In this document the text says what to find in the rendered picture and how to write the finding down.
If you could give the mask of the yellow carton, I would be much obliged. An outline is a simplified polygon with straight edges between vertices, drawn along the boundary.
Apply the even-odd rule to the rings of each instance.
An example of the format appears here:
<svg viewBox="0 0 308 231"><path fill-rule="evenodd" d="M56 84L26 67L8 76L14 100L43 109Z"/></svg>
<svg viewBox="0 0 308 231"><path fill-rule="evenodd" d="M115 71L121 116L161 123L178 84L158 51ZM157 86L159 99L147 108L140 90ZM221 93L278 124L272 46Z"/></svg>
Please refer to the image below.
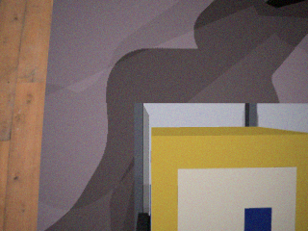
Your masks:
<svg viewBox="0 0 308 231"><path fill-rule="evenodd" d="M308 231L308 133L151 127L150 189L151 231Z"/></svg>

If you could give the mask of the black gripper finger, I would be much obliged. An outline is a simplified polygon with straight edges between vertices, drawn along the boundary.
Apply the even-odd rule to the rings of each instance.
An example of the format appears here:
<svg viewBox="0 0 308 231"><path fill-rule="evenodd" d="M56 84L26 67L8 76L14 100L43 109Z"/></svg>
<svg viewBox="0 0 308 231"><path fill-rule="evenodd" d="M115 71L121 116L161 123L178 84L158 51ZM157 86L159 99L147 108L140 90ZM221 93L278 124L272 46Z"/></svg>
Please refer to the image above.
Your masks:
<svg viewBox="0 0 308 231"><path fill-rule="evenodd" d="M148 215L148 213L138 213L136 231L151 231L150 216Z"/></svg>

